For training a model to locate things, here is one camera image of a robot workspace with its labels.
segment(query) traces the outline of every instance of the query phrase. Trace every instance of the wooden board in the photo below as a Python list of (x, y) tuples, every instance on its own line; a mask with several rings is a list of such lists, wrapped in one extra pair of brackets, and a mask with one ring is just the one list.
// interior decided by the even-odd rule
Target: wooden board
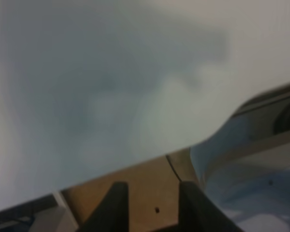
[[(188, 149), (170, 157), (181, 179), (196, 180)], [(88, 218), (115, 181), (129, 183), (131, 232), (151, 231), (177, 223), (179, 181), (165, 156), (64, 191), (80, 223)]]

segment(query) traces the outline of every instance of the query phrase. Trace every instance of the wooden surface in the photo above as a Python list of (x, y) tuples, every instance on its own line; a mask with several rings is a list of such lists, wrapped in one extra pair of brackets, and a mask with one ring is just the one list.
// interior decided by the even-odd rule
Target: wooden surface
[[(182, 180), (197, 181), (188, 149), (170, 154), (170, 157)], [(115, 181), (129, 184), (131, 232), (151, 231), (177, 223), (179, 181), (165, 156), (64, 191), (80, 223), (88, 218)]]

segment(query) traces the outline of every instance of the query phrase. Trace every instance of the beige surface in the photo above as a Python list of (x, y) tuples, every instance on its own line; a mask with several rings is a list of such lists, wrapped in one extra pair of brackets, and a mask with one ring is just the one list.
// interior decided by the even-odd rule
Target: beige surface
[[(170, 155), (183, 180), (195, 180), (189, 150)], [(115, 181), (129, 184), (130, 231), (145, 232), (177, 223), (178, 180), (165, 156), (86, 182), (64, 192), (76, 218), (84, 222)]]

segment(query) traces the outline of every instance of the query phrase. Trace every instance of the white surface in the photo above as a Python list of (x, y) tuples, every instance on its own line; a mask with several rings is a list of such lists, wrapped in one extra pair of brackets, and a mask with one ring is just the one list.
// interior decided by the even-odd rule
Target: white surface
[(245, 232), (290, 232), (290, 195), (269, 186), (220, 205)]
[(35, 215), (29, 232), (74, 232), (75, 226), (64, 207), (55, 207)]
[(73, 225), (74, 229), (78, 229), (78, 223), (71, 211), (71, 208), (69, 207), (68, 203), (66, 202), (66, 199), (64, 198), (63, 194), (60, 191), (53, 192), (53, 197), (55, 198), (57, 205), (64, 208), (66, 211), (66, 214), (69, 218), (69, 221)]
[(207, 138), (290, 83), (290, 0), (0, 0), (0, 210)]

